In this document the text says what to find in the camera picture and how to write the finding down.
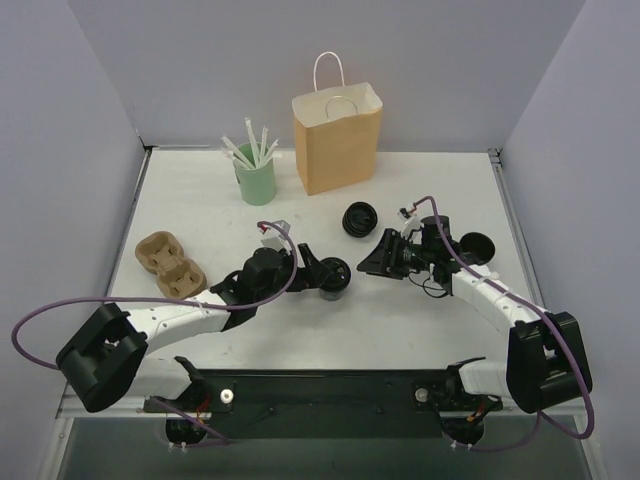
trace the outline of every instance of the black cable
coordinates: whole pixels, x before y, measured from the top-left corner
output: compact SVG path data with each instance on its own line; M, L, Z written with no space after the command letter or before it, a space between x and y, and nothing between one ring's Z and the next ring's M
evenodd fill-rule
M418 260L420 260L422 262L422 264L425 266L425 268L427 269L427 272L429 272L429 278L431 278L431 265L429 265L429 263L427 263L425 261L424 258L419 257L418 255L416 255L415 253L411 253L411 256L413 258L417 258Z
M431 298L439 299L439 298L444 298L447 295L449 295L444 288L435 288L435 287L431 287L431 286L427 285L427 282L429 280L431 280L431 273L429 273L429 276L423 280L422 284L416 282L413 278L411 278L411 275L409 275L408 278L409 278L409 281L411 283L413 283L417 287L422 288L422 291L426 295L430 296ZM443 292L443 293L442 293L442 295L433 295L432 293L429 293L429 290L431 290L433 292Z
M444 290L443 290L443 292L444 292L444 293L443 293L442 295L440 295L440 296L436 296L436 295L433 295L433 294L429 293L429 291L428 291L428 290L426 290L426 289L425 289L425 291L424 291L424 293L426 293L427 295L429 295L431 298L436 298L436 299L438 299L438 298L444 298L444 297L446 297L447 295L449 295L449 294L448 294L447 292L445 292Z

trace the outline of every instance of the gray wall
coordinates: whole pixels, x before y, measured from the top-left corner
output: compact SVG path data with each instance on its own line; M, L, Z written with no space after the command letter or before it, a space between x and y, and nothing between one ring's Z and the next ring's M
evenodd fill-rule
M0 477L35 478L64 385L9 332L53 300L104 292L141 144L64 0L0 7ZM92 307L43 315L24 345L52 361Z
M385 103L382 149L484 151L504 145L584 0L69 4L146 144L218 145L250 115L291 145L291 99L335 50ZM323 69L321 85L338 80Z
M636 478L640 420L640 3L588 0L505 148L546 302L580 321L612 478Z

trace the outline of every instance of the paper bag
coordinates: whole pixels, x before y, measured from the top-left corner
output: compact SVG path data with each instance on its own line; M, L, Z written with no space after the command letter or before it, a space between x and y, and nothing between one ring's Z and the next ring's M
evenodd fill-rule
M318 60L338 60L342 86L318 91ZM368 83L345 86L340 58L324 52L313 67L314 92L293 99L296 165L308 195L370 179L382 101Z

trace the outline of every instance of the black cap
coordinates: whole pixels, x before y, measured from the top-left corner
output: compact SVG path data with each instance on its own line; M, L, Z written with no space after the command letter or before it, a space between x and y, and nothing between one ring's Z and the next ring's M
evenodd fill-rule
M323 259L320 263L331 270L327 279L320 285L321 290L337 293L347 288L351 281L351 269L347 262L341 258L329 257Z
M490 262L496 254L496 246L489 237L482 233L465 233L459 243L461 253L473 255L473 262L476 265Z
M352 204L342 217L342 227L352 237L363 238L369 235L378 224L378 214L365 202Z

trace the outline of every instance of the green cylindrical container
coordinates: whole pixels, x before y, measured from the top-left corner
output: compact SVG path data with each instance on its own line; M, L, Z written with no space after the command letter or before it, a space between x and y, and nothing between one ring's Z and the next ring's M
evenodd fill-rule
M253 163L251 144L245 143L238 150ZM235 163L236 179L240 185L240 195L249 205L266 205L276 196L276 176L273 170L273 160L257 170L245 170Z

